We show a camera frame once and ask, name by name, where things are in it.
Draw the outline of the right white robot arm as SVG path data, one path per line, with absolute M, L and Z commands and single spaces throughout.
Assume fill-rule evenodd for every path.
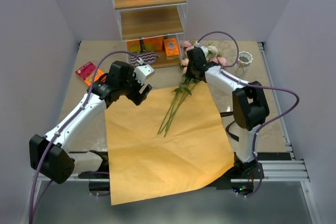
M 261 84 L 239 79 L 225 71 L 223 66 L 206 61 L 200 47 L 189 50 L 187 58 L 187 77 L 212 84 L 232 96 L 233 117 L 239 127 L 234 173 L 239 178 L 246 178 L 256 163 L 258 130 L 269 115 Z

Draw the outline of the pink flower bouquet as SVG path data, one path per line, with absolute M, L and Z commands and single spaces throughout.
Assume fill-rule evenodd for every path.
M 221 66 L 225 66 L 227 64 L 226 58 L 223 56 L 223 53 L 217 49 L 214 42 L 209 42 L 205 47 L 208 48 L 208 55 L 205 57 L 206 62 L 212 61 L 220 64 Z M 157 135 L 163 133 L 164 137 L 166 137 L 180 106 L 187 97 L 192 95 L 193 89 L 199 83 L 199 81 L 195 78 L 189 78 L 186 76 L 187 67 L 189 64 L 187 52 L 194 48 L 194 43 L 192 43 L 192 41 L 187 41 L 182 45 L 184 53 L 184 57 L 180 63 L 180 68 L 182 69 L 182 79 L 179 86 L 172 91 L 174 93 L 173 100 L 164 116 L 164 119 L 161 122 L 161 125 L 157 131 Z

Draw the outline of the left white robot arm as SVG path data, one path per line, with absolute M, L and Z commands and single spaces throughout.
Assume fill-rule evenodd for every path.
M 62 184 L 71 175 L 91 172 L 97 178 L 108 174 L 109 165 L 98 152 L 73 153 L 71 143 L 119 97 L 125 96 L 140 105 L 152 87 L 145 84 L 154 73 L 150 65 L 133 67 L 122 61 L 112 63 L 108 73 L 103 74 L 88 88 L 78 105 L 44 136 L 34 135 L 29 141 L 31 167 L 52 181 Z

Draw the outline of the orange wrapping paper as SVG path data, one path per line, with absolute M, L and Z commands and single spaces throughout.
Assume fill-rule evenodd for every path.
M 151 91 L 139 106 L 121 97 L 105 111 L 113 205 L 197 190 L 234 163 L 234 153 L 207 84 L 179 107 L 167 133 L 158 129 L 174 94 Z

